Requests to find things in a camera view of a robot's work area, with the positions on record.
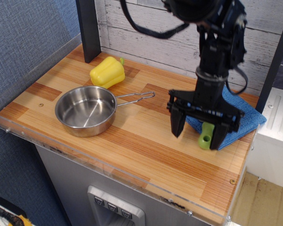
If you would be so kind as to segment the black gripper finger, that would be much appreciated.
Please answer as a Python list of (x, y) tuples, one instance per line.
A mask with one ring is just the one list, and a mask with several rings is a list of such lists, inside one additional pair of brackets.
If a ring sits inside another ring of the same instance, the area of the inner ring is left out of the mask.
[(171, 120), (171, 131), (175, 137), (180, 136), (185, 124), (185, 119), (186, 119), (185, 111), (179, 109), (176, 106), (173, 106), (171, 109), (170, 120)]
[(229, 132), (229, 125), (217, 124), (213, 130), (213, 137), (210, 144), (210, 150), (217, 150), (224, 141), (227, 133)]

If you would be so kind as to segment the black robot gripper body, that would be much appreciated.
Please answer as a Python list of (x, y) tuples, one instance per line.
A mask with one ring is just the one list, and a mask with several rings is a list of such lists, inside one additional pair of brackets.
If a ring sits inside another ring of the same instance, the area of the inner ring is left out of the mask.
[(185, 111), (200, 121), (229, 125), (229, 132), (237, 132), (240, 120), (245, 113), (226, 102), (222, 96), (225, 81), (209, 81), (198, 77), (194, 91), (171, 89), (167, 109), (171, 113), (173, 106)]

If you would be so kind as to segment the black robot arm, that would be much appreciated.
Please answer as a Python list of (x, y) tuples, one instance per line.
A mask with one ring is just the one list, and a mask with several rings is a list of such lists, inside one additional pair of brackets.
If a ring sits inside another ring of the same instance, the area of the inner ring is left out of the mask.
[(178, 137), (187, 116), (213, 125), (200, 142), (216, 150), (226, 135), (237, 132), (244, 112), (223, 97), (229, 87), (230, 70), (238, 70), (246, 49), (246, 13), (238, 0), (166, 0), (168, 11), (187, 24), (194, 23), (200, 35), (200, 65), (194, 91), (170, 90), (167, 107), (171, 131)]

